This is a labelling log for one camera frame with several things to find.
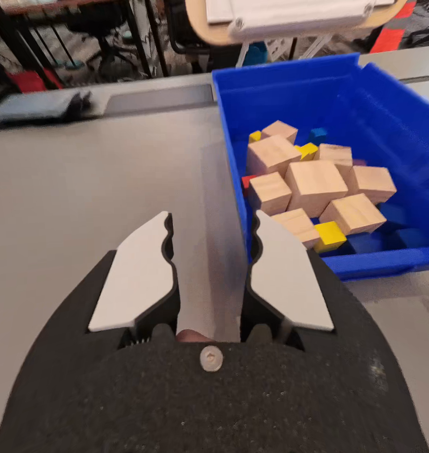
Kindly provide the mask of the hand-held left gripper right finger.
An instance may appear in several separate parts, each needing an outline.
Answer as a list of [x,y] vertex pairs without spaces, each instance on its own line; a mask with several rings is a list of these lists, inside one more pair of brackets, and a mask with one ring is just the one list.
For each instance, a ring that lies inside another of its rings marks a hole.
[[259,209],[251,223],[251,263],[240,315],[241,342],[245,343],[261,324],[269,328],[272,340],[280,343],[286,343],[298,327],[328,333],[335,330],[308,250],[293,233]]

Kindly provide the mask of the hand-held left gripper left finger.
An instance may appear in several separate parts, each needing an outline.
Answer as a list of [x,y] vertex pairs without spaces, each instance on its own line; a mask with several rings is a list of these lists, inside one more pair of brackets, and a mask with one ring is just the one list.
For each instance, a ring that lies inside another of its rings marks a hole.
[[159,324],[176,333],[181,302],[172,238],[172,214],[162,211],[121,242],[89,332],[127,328],[138,342],[148,340]]

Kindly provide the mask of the pile of wooden cubes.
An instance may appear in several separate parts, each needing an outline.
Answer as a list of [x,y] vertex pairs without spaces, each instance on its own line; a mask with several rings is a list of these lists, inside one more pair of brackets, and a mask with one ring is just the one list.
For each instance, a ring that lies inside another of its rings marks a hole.
[[298,129],[275,121],[248,137],[243,196],[324,257],[421,248],[386,167],[353,158],[349,146],[326,143],[322,128],[297,145]]

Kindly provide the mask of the blue plastic bin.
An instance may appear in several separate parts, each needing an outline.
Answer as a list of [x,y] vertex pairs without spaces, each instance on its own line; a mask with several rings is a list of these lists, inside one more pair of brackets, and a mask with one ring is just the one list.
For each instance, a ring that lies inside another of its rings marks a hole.
[[[248,261],[249,203],[242,194],[250,133],[281,120],[303,143],[326,129],[369,164],[387,167],[397,186],[392,199],[429,245],[429,103],[358,54],[328,56],[212,73]],[[429,270],[429,246],[323,258],[342,281]]]

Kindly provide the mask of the grey flat object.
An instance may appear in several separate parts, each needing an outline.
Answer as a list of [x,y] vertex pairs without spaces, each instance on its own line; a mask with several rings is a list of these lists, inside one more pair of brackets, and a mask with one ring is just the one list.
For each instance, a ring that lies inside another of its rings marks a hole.
[[90,90],[9,95],[0,103],[0,130],[82,121],[92,108]]

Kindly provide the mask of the red bag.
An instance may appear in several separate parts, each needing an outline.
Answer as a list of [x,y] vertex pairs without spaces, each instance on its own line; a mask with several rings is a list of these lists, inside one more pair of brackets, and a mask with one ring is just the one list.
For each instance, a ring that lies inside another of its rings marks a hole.
[[[50,69],[45,68],[44,72],[49,80],[53,82],[58,89],[63,89],[63,85]],[[9,79],[11,79],[12,82],[18,86],[21,93],[44,92],[48,90],[43,80],[34,71],[23,71],[18,73],[6,72],[6,74]]]

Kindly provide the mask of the wooden sign board on stand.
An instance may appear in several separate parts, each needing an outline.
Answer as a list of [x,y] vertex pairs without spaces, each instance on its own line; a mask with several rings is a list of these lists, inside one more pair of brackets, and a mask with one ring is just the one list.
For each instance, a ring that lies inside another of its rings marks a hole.
[[243,66],[251,43],[317,36],[300,59],[311,58],[332,36],[375,29],[403,12],[407,1],[185,1],[190,25],[216,47],[241,45]]

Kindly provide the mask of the black metal desk frame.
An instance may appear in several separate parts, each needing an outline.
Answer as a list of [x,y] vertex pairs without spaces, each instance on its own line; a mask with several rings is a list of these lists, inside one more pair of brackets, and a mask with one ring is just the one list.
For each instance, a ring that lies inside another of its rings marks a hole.
[[[20,1],[16,6],[10,5],[7,9],[3,9],[3,5],[7,4],[0,1],[0,35],[8,48],[17,58],[18,62],[22,65],[25,71],[35,73],[44,86],[44,90],[61,89],[61,80],[52,66],[49,66],[49,60],[46,56],[42,55],[41,48],[30,47],[29,31],[23,35],[22,31],[25,30],[22,24],[14,22],[15,16],[27,16],[32,13],[44,13],[51,11],[60,11],[61,9],[79,8],[86,4],[102,4],[102,3],[119,3],[123,13],[126,15],[129,30],[132,34],[133,42],[136,46],[139,61],[142,69],[148,79],[152,78],[148,60],[144,51],[143,43],[140,38],[139,28],[132,11],[130,1],[113,1],[113,0],[69,0],[69,1],[49,1],[47,3],[32,4],[31,1]],[[155,41],[156,49],[161,63],[161,68],[164,76],[168,76],[166,61],[163,56],[161,43],[157,34],[157,27],[153,15],[153,9],[149,1],[145,1],[147,6],[147,17],[149,24],[152,28],[152,34]]]

